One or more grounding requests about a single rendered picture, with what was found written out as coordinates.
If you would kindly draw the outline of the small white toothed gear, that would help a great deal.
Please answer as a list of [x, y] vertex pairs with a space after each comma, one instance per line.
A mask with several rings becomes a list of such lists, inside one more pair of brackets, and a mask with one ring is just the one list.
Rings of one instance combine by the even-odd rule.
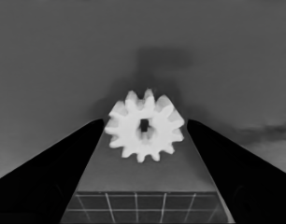
[[184, 118], [166, 95], [155, 99], [152, 89], [146, 89], [142, 99], [129, 91], [108, 115], [105, 133], [112, 136], [109, 146], [121, 147], [124, 159], [135, 154], [138, 163], [148, 156], [159, 161], [161, 152], [172, 155], [173, 144], [184, 140], [180, 130]]

